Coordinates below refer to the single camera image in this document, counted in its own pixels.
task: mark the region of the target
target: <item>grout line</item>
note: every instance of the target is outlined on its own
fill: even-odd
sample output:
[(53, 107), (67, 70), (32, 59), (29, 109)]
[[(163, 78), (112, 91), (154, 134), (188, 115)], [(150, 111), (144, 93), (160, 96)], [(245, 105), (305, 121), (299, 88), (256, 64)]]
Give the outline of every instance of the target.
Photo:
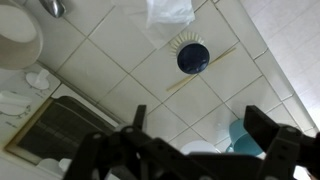
[(287, 106), (283, 104), (283, 107), (285, 108), (285, 110), (289, 113), (290, 117), (292, 118), (293, 122), (299, 127), (300, 130), (302, 130), (302, 128), (299, 126), (299, 124), (297, 123), (296, 119), (293, 117), (293, 115), (291, 114), (291, 112), (289, 111), (289, 109), (287, 108)]
[(271, 111), (275, 110), (276, 108), (280, 107), (281, 105), (283, 105), (283, 106), (284, 106), (284, 104), (281, 102), (279, 105), (277, 105), (277, 106), (275, 106), (275, 107), (271, 108), (270, 110), (268, 110), (267, 112), (264, 112), (264, 113), (265, 113), (265, 114), (270, 113)]
[(262, 72), (260, 66), (259, 66), (259, 65), (257, 64), (257, 62), (254, 61), (254, 60), (253, 60), (253, 63), (254, 63), (254, 65), (257, 67), (257, 69), (260, 71), (260, 73), (264, 76), (264, 78), (266, 79), (267, 83), (268, 83), (269, 86), (271, 87), (272, 91), (273, 91), (273, 92), (276, 94), (276, 96), (278, 97), (278, 100), (282, 102), (279, 94), (278, 94), (277, 91), (273, 88), (273, 86), (272, 86), (271, 82), (269, 81), (269, 79), (267, 78), (267, 76)]
[(194, 13), (196, 13), (199, 9), (201, 9), (202, 8), (202, 6), (204, 6), (208, 1), (211, 1), (211, 0), (205, 0), (196, 10), (193, 10), (194, 11)]
[(227, 21), (227, 19), (224, 17), (224, 15), (222, 14), (221, 10), (218, 8), (218, 6), (216, 5), (217, 3), (213, 3), (213, 6), (217, 9), (219, 15), (221, 16), (221, 18), (223, 19), (224, 23), (227, 24), (228, 28), (230, 29), (230, 31), (233, 33), (233, 35), (237, 38), (238, 42), (236, 44), (238, 44), (240, 41), (239, 36), (237, 35), (237, 33), (234, 32), (233, 28), (231, 27), (231, 25), (229, 24), (229, 21)]
[(72, 51), (72, 53), (67, 57), (67, 59), (59, 66), (59, 68), (55, 71), (56, 74), (61, 70), (61, 68), (69, 61), (69, 59), (77, 52), (77, 50), (84, 44), (86, 41), (86, 37), (79, 43), (79, 45)]
[(246, 88), (248, 88), (249, 86), (251, 86), (253, 83), (257, 82), (260, 78), (264, 77), (263, 74), (261, 74), (260, 76), (258, 76), (256, 79), (254, 79), (251, 83), (249, 83), (247, 86), (243, 87), (242, 89), (240, 89), (236, 94), (234, 94), (233, 96), (231, 96), (230, 98), (225, 100), (225, 103), (227, 103), (230, 99), (232, 99), (233, 97), (235, 97), (236, 95), (238, 95), (239, 93), (241, 93), (243, 90), (245, 90)]
[(302, 131), (303, 132), (303, 134), (305, 134), (305, 132), (307, 132), (307, 131), (310, 131), (311, 129), (315, 129), (315, 128), (317, 128), (316, 126), (313, 126), (312, 128), (310, 128), (310, 129), (307, 129), (307, 130), (304, 130), (304, 131)]
[(102, 48), (100, 48), (95, 42), (93, 42), (90, 38), (87, 38), (88, 41), (90, 41), (90, 43), (92, 43), (97, 49), (99, 49), (105, 56), (107, 56), (109, 59), (111, 59), (112, 62), (114, 62), (116, 65), (118, 65), (120, 67), (120, 69), (122, 69), (125, 73), (128, 74), (127, 70), (125, 70), (122, 66), (120, 66), (120, 64), (115, 61), (113, 58), (111, 58), (111, 56), (109, 56)]
[(161, 102), (158, 106), (156, 106), (153, 110), (151, 110), (149, 113), (146, 114), (146, 117), (149, 116), (151, 113), (153, 113), (156, 109), (158, 109), (161, 105), (163, 105)]
[(174, 111), (172, 111), (167, 105), (165, 105), (164, 103), (163, 103), (163, 105), (164, 105), (170, 112), (172, 112), (175, 116), (177, 116), (184, 124), (186, 124), (188, 127), (190, 127), (187, 122), (185, 122), (178, 114), (176, 114)]
[(129, 76), (129, 74), (126, 74), (118, 83), (116, 83), (108, 92), (106, 92), (106, 93), (102, 96), (102, 98), (97, 101), (97, 104), (99, 104), (108, 94), (111, 93), (111, 91), (113, 91), (113, 90), (114, 90), (122, 81), (124, 81), (124, 79), (125, 79), (126, 77), (128, 77), (128, 76)]
[[(302, 108), (299, 107), (300, 110), (303, 111), (303, 113), (305, 113), (306, 116), (308, 116), (309, 120), (311, 120), (312, 124), (313, 124), (313, 127), (312, 128), (317, 128), (317, 125), (315, 124), (315, 120), (311, 117), (310, 113), (308, 112), (308, 109), (304, 106), (303, 102), (301, 101), (300, 97), (298, 96), (298, 94), (295, 92), (294, 94), (292, 94), (291, 97), (288, 97), (286, 98), (285, 100), (289, 99), (289, 98), (293, 98), (293, 96), (296, 96), (298, 99), (298, 101), (300, 101), (301, 105), (302, 105)], [(297, 124), (297, 126), (302, 130), (302, 127), (300, 127), (299, 123), (297, 123), (296, 119), (293, 117), (293, 115), (291, 114), (291, 112), (289, 111), (289, 109), (287, 108), (287, 106), (284, 104), (284, 107), (286, 108), (286, 110), (289, 112), (290, 116), (292, 117), (292, 119), (295, 121), (295, 123)]]
[(162, 101), (156, 95), (149, 91), (149, 89), (146, 88), (142, 83), (140, 83), (140, 81), (138, 81), (134, 76), (132, 76), (131, 74), (129, 74), (129, 76), (134, 79), (140, 86), (142, 86), (146, 91), (148, 91), (152, 96), (154, 96), (160, 103), (162, 103)]
[(198, 133), (195, 129), (193, 129), (192, 128), (192, 126), (190, 126), (190, 128), (189, 129), (191, 129), (192, 131), (194, 131), (198, 136), (200, 136), (203, 140), (205, 140), (205, 141), (207, 141), (207, 142), (209, 142), (206, 138), (204, 138), (203, 136), (201, 136), (201, 134), (200, 133)]
[(284, 102), (284, 101), (286, 101), (286, 100), (288, 100), (288, 99), (292, 98), (294, 95), (298, 96), (298, 94), (297, 94), (296, 92), (293, 92), (293, 94), (292, 94), (291, 96), (286, 97), (285, 99), (283, 99), (283, 101), (282, 101), (282, 102)]
[(102, 22), (107, 18), (107, 16), (113, 11), (113, 9), (115, 9), (115, 5), (113, 5), (113, 7), (109, 10), (109, 12), (107, 12), (102, 19), (98, 22), (98, 24), (89, 32), (88, 34), (88, 38), (89, 36), (91, 36), (93, 34), (93, 32), (99, 28), (99, 26), (102, 24)]
[(186, 132), (188, 129), (190, 129), (190, 127), (188, 127), (187, 129), (183, 130), (181, 133), (178, 133), (176, 136), (174, 136), (172, 139), (168, 140), (168, 142), (171, 142), (172, 140), (174, 140), (175, 138), (177, 138), (178, 136), (180, 136), (182, 133)]
[(129, 74), (131, 74), (134, 70), (136, 70), (143, 62), (147, 61), (147, 59), (153, 55), (153, 53), (155, 53), (157, 51), (157, 49), (153, 49), (153, 51), (150, 52), (150, 54), (148, 54), (138, 65), (136, 65), (130, 72)]
[(62, 17), (68, 24), (70, 24), (73, 28), (75, 28), (81, 35), (87, 38), (87, 35), (85, 35), (80, 29), (78, 29), (72, 22), (70, 22), (65, 16)]
[(213, 2), (214, 0), (211, 0), (211, 2), (213, 3), (213, 4), (217, 4), (218, 2), (220, 2), (220, 0), (217, 0), (217, 2)]
[(217, 96), (218, 99), (224, 104), (224, 101), (223, 101), (223, 100), (220, 98), (220, 96), (211, 88), (211, 86), (208, 84), (208, 82), (205, 81), (201, 75), (199, 75), (199, 77), (200, 77), (200, 79), (207, 85), (207, 87), (213, 92), (213, 94), (214, 94), (215, 96)]
[(218, 144), (222, 143), (223, 141), (227, 140), (228, 138), (230, 138), (230, 136), (229, 136), (229, 137), (227, 137), (227, 138), (224, 138), (223, 140), (221, 140), (221, 141), (219, 141), (218, 143), (214, 144), (214, 146), (216, 146), (216, 145), (218, 145)]
[(215, 111), (216, 109), (218, 109), (220, 106), (222, 106), (224, 103), (219, 104), (217, 107), (213, 108), (210, 112), (208, 112), (207, 114), (205, 114), (203, 117), (201, 117), (199, 120), (197, 120), (196, 122), (194, 122), (193, 124), (190, 125), (190, 127), (194, 126), (195, 124), (197, 124), (198, 122), (200, 122), (201, 120), (203, 120), (205, 117), (207, 117), (210, 113), (212, 113), (213, 111)]
[(266, 46), (267, 46), (267, 49), (263, 52), (263, 53), (261, 53), (261, 54), (259, 54), (257, 57), (255, 57), (255, 58), (252, 58), (251, 56), (250, 56), (250, 58), (255, 62), (256, 60), (258, 60), (260, 57), (262, 57), (266, 52), (268, 52), (268, 51), (270, 51), (270, 49), (269, 49), (269, 47), (268, 47), (268, 44), (266, 43)]
[(236, 118), (240, 119), (240, 117), (238, 117), (237, 114), (236, 114), (235, 112), (233, 112), (232, 109), (231, 109), (227, 104), (225, 104), (225, 105), (227, 106), (227, 108), (229, 109), (229, 111), (232, 112), (232, 114), (233, 114)]

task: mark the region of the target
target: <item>white ceramic tile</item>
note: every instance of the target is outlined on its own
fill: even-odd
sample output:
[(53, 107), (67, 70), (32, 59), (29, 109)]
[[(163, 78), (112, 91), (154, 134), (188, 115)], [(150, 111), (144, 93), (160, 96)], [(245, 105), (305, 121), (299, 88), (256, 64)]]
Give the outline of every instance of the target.
[(241, 43), (236, 50), (207, 67), (200, 76), (226, 101), (245, 88), (261, 73)]
[(293, 49), (313, 38), (320, 32), (320, 25), (312, 11), (306, 11), (283, 29)]
[(264, 53), (256, 60), (260, 70), (267, 78), (273, 89), (278, 94), (280, 100), (284, 100), (293, 95), (294, 90), (279, 64), (270, 51)]
[(229, 137), (229, 125), (238, 118), (223, 104), (192, 126), (198, 134), (212, 144)]
[(277, 59), (277, 62), (288, 79), (303, 72), (303, 69), (300, 67), (299, 60), (294, 56), (293, 53), (289, 54), (284, 59)]
[(90, 39), (128, 72), (154, 50), (119, 8), (110, 12)]
[(84, 40), (84, 36), (65, 19), (52, 17), (39, 1), (27, 1), (26, 7), (40, 23), (43, 49), (39, 60), (56, 71)]
[(64, 17), (85, 35), (88, 35), (113, 7), (110, 0), (69, 0), (63, 3), (67, 8)]
[(271, 0), (240, 0), (250, 17), (254, 17)]
[(301, 44), (301, 46), (293, 52), (293, 55), (296, 57), (295, 60), (299, 63), (301, 69), (306, 70), (319, 62), (319, 48), (320, 33), (306, 43)]
[(270, 3), (272, 7), (272, 14), (275, 21), (282, 28), (289, 24), (291, 21), (297, 19), (303, 12), (313, 6), (317, 0), (305, 0), (301, 3), (300, 0), (281, 0), (272, 1)]
[(161, 101), (177, 90), (167, 91), (169, 87), (188, 76), (179, 69), (170, 48), (170, 45), (166, 45), (155, 51), (131, 73)]
[(271, 13), (273, 7), (270, 6), (270, 4), (266, 5), (265, 8), (252, 17), (252, 21), (265, 40), (272, 38), (274, 34), (281, 29), (275, 21), (274, 15)]
[(280, 103), (278, 96), (263, 76), (226, 102), (239, 118), (244, 118), (247, 105), (255, 105), (263, 112), (268, 112)]
[(183, 133), (179, 134), (179, 136), (172, 139), (169, 144), (180, 150), (184, 145), (196, 140), (203, 140), (203, 138), (199, 136), (199, 134), (197, 134), (194, 130), (189, 128)]
[(86, 40), (58, 74), (95, 101), (100, 100), (126, 73)]
[(317, 103), (312, 107), (309, 107), (308, 113), (310, 114), (313, 122), (316, 124), (316, 127), (319, 128), (320, 127), (320, 103)]
[(237, 37), (211, 1), (201, 6), (195, 16), (196, 20), (190, 23), (185, 31), (195, 32), (204, 39), (211, 60), (238, 42)]
[(196, 11), (206, 0), (191, 0), (193, 10)]
[(310, 136), (310, 137), (316, 137), (317, 133), (319, 130), (317, 128), (312, 128), (304, 132), (305, 135)]
[(318, 128), (320, 128), (320, 87), (315, 86), (306, 91), (305, 93), (299, 95), (303, 105), (306, 107), (309, 115), (312, 120), (316, 124)]
[[(196, 32), (204, 38), (211, 59), (215, 59), (238, 41), (210, 1), (206, 2), (195, 15), (196, 20), (187, 27), (186, 31)], [(167, 88), (187, 77), (178, 68), (175, 57), (170, 52), (169, 45), (162, 47), (132, 72), (132, 75), (161, 101), (176, 91), (167, 92)]]
[(286, 99), (283, 103), (302, 131), (309, 130), (315, 126), (297, 95)]
[(292, 77), (288, 77), (288, 79), (298, 95), (304, 94), (306, 91), (312, 88), (312, 82), (309, 81), (308, 76), (304, 72), (296, 74)]
[(304, 71), (304, 74), (307, 76), (308, 80), (310, 81), (310, 83), (313, 86), (320, 85), (320, 83), (319, 83), (319, 78), (320, 78), (319, 68), (320, 68), (320, 62), (317, 62)]
[(112, 111), (123, 121), (132, 123), (138, 105), (147, 105), (146, 113), (149, 113), (160, 104), (160, 101), (131, 76), (127, 76), (99, 104)]
[(225, 152), (228, 146), (231, 144), (230, 138), (223, 140), (222, 142), (214, 145), (220, 152)]
[(272, 38), (266, 40), (266, 43), (278, 61), (294, 52), (283, 31), (277, 32)]
[(219, 1), (217, 7), (253, 59), (267, 50), (266, 43), (240, 1)]
[(192, 125), (221, 103), (221, 100), (198, 76), (172, 95), (165, 105), (188, 125)]
[(280, 105), (267, 113), (267, 115), (274, 120), (276, 123), (287, 124), (293, 127), (296, 127), (297, 124), (284, 107), (284, 105)]
[(181, 119), (164, 105), (160, 105), (147, 116), (144, 126), (146, 133), (151, 137), (160, 137), (165, 141), (172, 140), (188, 128)]

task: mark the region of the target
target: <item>wall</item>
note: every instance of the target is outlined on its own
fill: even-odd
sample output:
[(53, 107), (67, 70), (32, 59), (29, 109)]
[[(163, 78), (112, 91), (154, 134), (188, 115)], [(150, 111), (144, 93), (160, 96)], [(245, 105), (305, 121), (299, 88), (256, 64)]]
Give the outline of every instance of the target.
[(58, 180), (52, 176), (42, 176), (30, 170), (26, 170), (21, 166), (17, 166), (9, 161), (0, 158), (0, 179), (1, 180)]
[(310, 116), (320, 124), (320, 2), (241, 1)]
[[(210, 93), (214, 91), (223, 102), (227, 102), (240, 90), (251, 86), (253, 80), (259, 78), (261, 73), (268, 81), (266, 85), (271, 86), (272, 91), (278, 96), (275, 97), (277, 103), (268, 106), (265, 111), (276, 108), (281, 102), (286, 107), (281, 109), (286, 113), (289, 111), (295, 121), (302, 121), (297, 124), (303, 131), (312, 129), (314, 124), (309, 121), (309, 115), (275, 63), (272, 54), (265, 53), (268, 52), (268, 48), (241, 5), (235, 5), (235, 1), (231, 0), (220, 0), (215, 4), (206, 0), (192, 2), (196, 11), (196, 21), (186, 30), (197, 32), (206, 40), (211, 58), (215, 59), (240, 42), (237, 44), (239, 52), (244, 46), (243, 52), (248, 53), (249, 58), (255, 63), (251, 70), (259, 72), (251, 73), (246, 67), (241, 71), (240, 66), (233, 64), (238, 68), (229, 74), (225, 72), (230, 71), (230, 65), (223, 66), (225, 69), (219, 72), (213, 70), (217, 71), (215, 77), (218, 78), (205, 77), (206, 74), (202, 73), (201, 81), (211, 84)], [(161, 104), (166, 104), (175, 91), (165, 92), (165, 89), (186, 77), (178, 72), (174, 60), (170, 61), (170, 47), (155, 50), (139, 29), (120, 9), (114, 7), (110, 0), (64, 1), (68, 12), (60, 19), (50, 16), (37, 0), (22, 3), (38, 19), (43, 30), (44, 47), (39, 61), (90, 97), (91, 102), (111, 110), (124, 121), (132, 121), (138, 104), (147, 104), (147, 113)], [(237, 58), (234, 57), (230, 63), (237, 62)], [(227, 104), (239, 118), (243, 113), (237, 111), (243, 111), (243, 104), (252, 103), (249, 102), (250, 97), (244, 96), (242, 99), (242, 105), (239, 104), (239, 100)], [(259, 103), (256, 105), (265, 106), (265, 103)], [(191, 113), (186, 109), (182, 111), (175, 113)]]

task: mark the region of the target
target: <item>white plastic bag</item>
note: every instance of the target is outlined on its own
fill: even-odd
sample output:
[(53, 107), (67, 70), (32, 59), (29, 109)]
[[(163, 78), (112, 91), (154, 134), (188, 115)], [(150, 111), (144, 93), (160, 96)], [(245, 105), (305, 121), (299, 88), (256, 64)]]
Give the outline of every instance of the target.
[(147, 0), (147, 28), (152, 24), (184, 23), (195, 19), (191, 0)]
[[(194, 13), (193, 13), (193, 8), (191, 4), (191, 0), (156, 0), (153, 2), (154, 5), (159, 5), (158, 1), (165, 3), (167, 7), (168, 4), (170, 6), (175, 7), (175, 9), (180, 9), (181, 12), (186, 12), (186, 9), (191, 10), (190, 12), (192, 18), (185, 17), (184, 19), (187, 19), (187, 22), (182, 22), (182, 23), (169, 23), (170, 21), (172, 22), (173, 19), (176, 18), (171, 18), (171, 20), (166, 21), (167, 23), (156, 23), (153, 19), (156, 18), (156, 16), (150, 16), (149, 18), (149, 23), (148, 23), (148, 4), (147, 2), (149, 0), (111, 0), (111, 2), (116, 5), (117, 8), (122, 9), (123, 13), (133, 22), (133, 24), (136, 25), (136, 27), (144, 34), (146, 38), (153, 44), (153, 46), (157, 49), (160, 49), (163, 47), (165, 44), (167, 44), (172, 38), (174, 38), (177, 34), (179, 34), (185, 27), (189, 25), (191, 21), (194, 20)], [(179, 8), (183, 3), (183, 6), (187, 6), (188, 8)], [(158, 11), (159, 9), (163, 9), (163, 6), (161, 7), (155, 7), (156, 10)], [(173, 12), (173, 10), (170, 8), (165, 9), (164, 12)]]

